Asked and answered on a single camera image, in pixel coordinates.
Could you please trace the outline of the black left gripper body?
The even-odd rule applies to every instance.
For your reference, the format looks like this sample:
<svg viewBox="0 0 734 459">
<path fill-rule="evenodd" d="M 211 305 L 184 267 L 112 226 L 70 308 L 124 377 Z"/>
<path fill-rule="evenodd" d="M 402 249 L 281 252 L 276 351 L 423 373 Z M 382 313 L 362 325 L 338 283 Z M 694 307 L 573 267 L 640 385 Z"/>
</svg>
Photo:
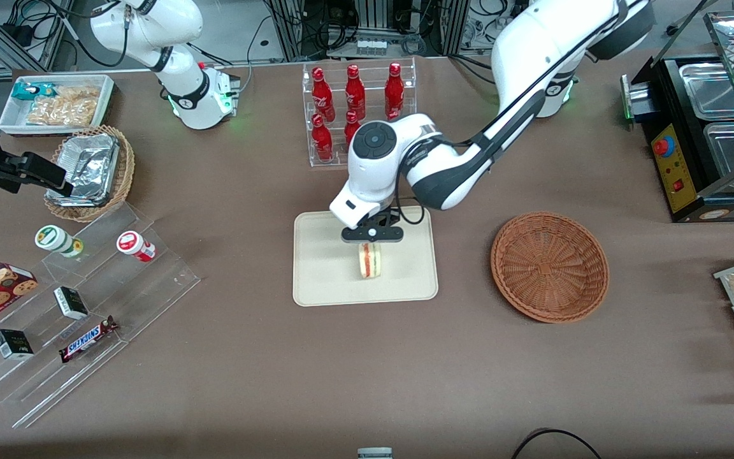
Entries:
<svg viewBox="0 0 734 459">
<path fill-rule="evenodd" d="M 359 221 L 355 229 L 344 227 L 341 238 L 348 244 L 399 243 L 404 238 L 399 222 L 399 212 L 379 212 Z"/>
</svg>

